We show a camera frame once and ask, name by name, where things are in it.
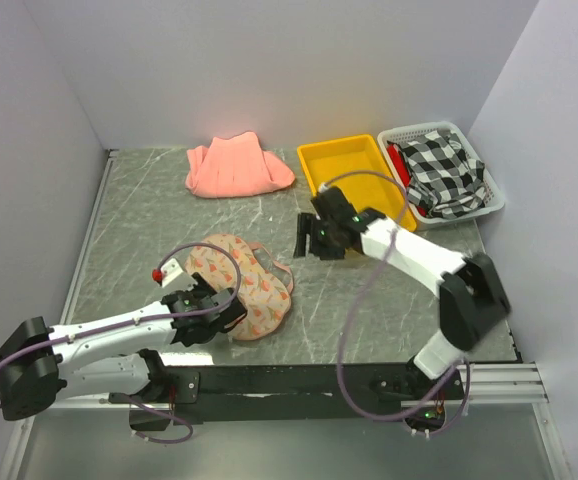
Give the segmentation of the pink mesh laundry bag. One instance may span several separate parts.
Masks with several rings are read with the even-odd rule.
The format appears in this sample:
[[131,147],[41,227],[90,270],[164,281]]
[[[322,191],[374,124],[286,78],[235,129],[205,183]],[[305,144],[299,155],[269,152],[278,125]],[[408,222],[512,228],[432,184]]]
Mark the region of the pink mesh laundry bag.
[[288,282],[283,283],[255,256],[258,251],[266,252],[266,247],[232,234],[214,234],[203,242],[203,247],[191,249],[184,263],[188,273],[200,274],[216,290],[234,286],[236,270],[242,276],[238,298],[247,308],[247,315],[230,336],[237,341],[255,341],[273,333],[292,306],[291,269],[271,261],[288,275]]

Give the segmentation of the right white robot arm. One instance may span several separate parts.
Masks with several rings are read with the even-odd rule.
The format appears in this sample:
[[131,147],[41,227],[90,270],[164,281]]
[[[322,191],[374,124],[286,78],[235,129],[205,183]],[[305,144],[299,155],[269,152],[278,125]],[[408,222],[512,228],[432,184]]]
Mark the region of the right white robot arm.
[[337,187],[311,199],[313,213],[297,218],[296,258],[343,259],[349,250],[380,260],[426,287],[439,301],[439,327],[413,357],[409,391],[429,398],[442,374],[511,313],[511,304],[491,258],[441,247],[368,207],[358,211]]

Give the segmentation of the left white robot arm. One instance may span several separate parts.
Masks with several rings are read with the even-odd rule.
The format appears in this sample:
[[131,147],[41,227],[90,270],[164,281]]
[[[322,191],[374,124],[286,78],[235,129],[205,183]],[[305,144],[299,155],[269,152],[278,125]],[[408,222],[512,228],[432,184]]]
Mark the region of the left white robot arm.
[[116,316],[53,327],[41,317],[26,320],[0,347],[0,411],[15,421],[85,395],[166,400],[174,380],[161,351],[206,344],[246,313],[233,288],[216,290],[195,274],[189,289]]

